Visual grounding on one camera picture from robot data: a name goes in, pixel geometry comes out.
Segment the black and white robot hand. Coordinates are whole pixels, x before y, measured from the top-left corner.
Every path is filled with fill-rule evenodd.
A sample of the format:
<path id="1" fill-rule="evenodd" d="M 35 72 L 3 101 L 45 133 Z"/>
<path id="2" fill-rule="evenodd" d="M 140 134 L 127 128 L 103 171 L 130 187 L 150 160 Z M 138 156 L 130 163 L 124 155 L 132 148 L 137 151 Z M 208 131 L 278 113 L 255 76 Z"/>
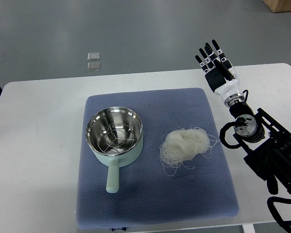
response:
<path id="1" fill-rule="evenodd" d="M 226 55 L 216 42 L 206 43 L 200 48 L 200 55 L 195 59 L 204 71 L 206 81 L 212 92 L 221 97 L 226 107 L 244 101 L 244 94 L 239 90 L 238 75 Z"/>

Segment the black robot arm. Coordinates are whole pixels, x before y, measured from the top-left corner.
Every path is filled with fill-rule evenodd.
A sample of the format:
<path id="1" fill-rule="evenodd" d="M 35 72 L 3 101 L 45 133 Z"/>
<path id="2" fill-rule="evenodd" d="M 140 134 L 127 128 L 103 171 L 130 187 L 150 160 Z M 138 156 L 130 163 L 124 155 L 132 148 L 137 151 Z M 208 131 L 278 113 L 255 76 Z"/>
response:
<path id="1" fill-rule="evenodd" d="M 277 224 L 291 233 L 291 220 L 285 221 L 275 204 L 291 205 L 291 133 L 268 113 L 256 113 L 247 104 L 248 91 L 225 98 L 235 118 L 221 130 L 221 143 L 229 149 L 242 148 L 245 163 L 267 183 L 267 206 Z"/>

